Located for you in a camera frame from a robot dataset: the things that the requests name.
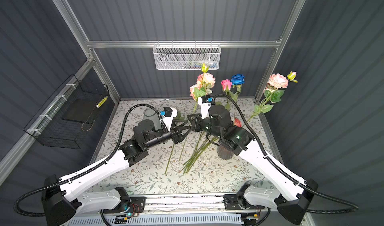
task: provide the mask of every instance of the flower bud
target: flower bud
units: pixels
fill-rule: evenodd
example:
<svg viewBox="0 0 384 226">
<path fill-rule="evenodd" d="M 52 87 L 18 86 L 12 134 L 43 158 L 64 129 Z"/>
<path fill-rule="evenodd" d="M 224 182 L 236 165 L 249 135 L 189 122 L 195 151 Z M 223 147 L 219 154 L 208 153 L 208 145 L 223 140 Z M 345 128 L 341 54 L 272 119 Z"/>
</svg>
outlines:
<svg viewBox="0 0 384 226">
<path fill-rule="evenodd" d="M 201 71 L 203 73 L 206 73 L 208 71 L 208 69 L 209 69 L 209 66 L 207 66 L 207 65 L 205 65 L 205 63 L 203 63 L 203 65 L 201 66 Z"/>
<path fill-rule="evenodd" d="M 287 76 L 287 78 L 290 79 L 290 80 L 295 79 L 295 77 L 296 77 L 296 72 L 292 72 L 292 71 Z"/>
</svg>

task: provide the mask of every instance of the black wire basket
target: black wire basket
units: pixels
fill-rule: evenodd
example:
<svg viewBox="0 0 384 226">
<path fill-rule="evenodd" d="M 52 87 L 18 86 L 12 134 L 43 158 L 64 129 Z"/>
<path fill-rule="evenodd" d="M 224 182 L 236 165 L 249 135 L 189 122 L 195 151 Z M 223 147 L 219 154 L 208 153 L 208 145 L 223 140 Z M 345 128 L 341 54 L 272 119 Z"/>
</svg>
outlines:
<svg viewBox="0 0 384 226">
<path fill-rule="evenodd" d="M 109 99 L 108 86 L 100 83 L 76 81 L 42 117 L 35 128 L 31 120 L 24 131 L 41 145 L 80 149 L 87 134 Z"/>
</svg>

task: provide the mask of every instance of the table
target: table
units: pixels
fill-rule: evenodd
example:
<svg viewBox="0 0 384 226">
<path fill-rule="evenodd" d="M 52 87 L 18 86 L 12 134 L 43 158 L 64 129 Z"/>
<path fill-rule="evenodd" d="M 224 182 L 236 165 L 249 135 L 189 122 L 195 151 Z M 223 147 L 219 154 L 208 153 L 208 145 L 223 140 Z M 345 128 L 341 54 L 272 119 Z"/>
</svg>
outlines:
<svg viewBox="0 0 384 226">
<path fill-rule="evenodd" d="M 224 105 L 227 103 L 226 99 L 217 99 L 217 101 L 222 102 Z M 195 106 L 195 101 L 191 99 L 120 101 L 97 160 L 107 156 L 116 146 L 125 113 L 133 105 L 139 103 L 150 104 L 159 111 L 164 107 L 175 107 L 185 118 L 188 114 L 193 113 Z M 254 108 L 252 98 L 239 98 L 237 103 L 245 118 L 249 118 Z M 131 112 L 127 118 L 122 142 L 132 137 L 132 128 L 143 119 L 143 112 L 146 108 L 136 108 Z M 231 105 L 232 118 L 234 109 L 235 107 Z M 240 119 L 243 125 L 238 112 L 236 112 L 236 115 L 236 118 Z M 254 117 L 249 124 L 258 134 L 265 150 L 272 154 L 259 118 Z M 149 155 L 142 161 L 129 169 L 119 171 L 105 178 L 88 191 L 108 191 L 122 186 L 129 195 L 224 193 L 237 192 L 245 181 L 249 181 L 249 183 L 257 187 L 274 188 L 273 184 L 262 173 L 240 157 L 234 155 L 230 160 L 220 159 L 215 145 L 209 146 L 189 173 L 184 175 L 182 173 L 183 163 L 192 155 L 199 135 L 200 133 L 191 132 L 186 138 L 183 151 L 184 142 L 175 145 L 166 174 L 165 170 L 173 146 L 171 140 L 165 144 L 150 148 L 148 150 Z"/>
</svg>

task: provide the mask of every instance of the yellow connector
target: yellow connector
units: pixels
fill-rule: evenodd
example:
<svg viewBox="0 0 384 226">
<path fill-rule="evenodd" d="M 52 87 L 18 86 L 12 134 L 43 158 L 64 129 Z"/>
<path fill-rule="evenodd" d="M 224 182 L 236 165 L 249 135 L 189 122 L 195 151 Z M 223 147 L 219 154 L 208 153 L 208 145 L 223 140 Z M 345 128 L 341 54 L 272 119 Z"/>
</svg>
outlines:
<svg viewBox="0 0 384 226">
<path fill-rule="evenodd" d="M 104 97 L 97 105 L 96 107 L 99 108 L 101 105 L 108 99 L 108 96 Z"/>
</svg>

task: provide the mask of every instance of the glass cylinder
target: glass cylinder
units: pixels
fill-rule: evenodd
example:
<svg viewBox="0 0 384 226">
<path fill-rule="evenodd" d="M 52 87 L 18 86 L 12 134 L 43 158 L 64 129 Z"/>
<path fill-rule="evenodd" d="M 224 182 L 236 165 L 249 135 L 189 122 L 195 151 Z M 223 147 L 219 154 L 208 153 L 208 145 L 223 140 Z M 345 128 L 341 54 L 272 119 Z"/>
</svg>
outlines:
<svg viewBox="0 0 384 226">
<path fill-rule="evenodd" d="M 145 109 L 144 119 L 151 120 L 153 122 L 153 124 L 155 125 L 156 131 L 161 128 L 161 123 L 160 123 L 159 117 L 153 109 L 151 109 L 151 108 Z"/>
<path fill-rule="evenodd" d="M 217 155 L 221 159 L 228 160 L 233 157 L 234 153 L 226 149 L 224 146 L 219 145 L 217 146 Z"/>
</svg>

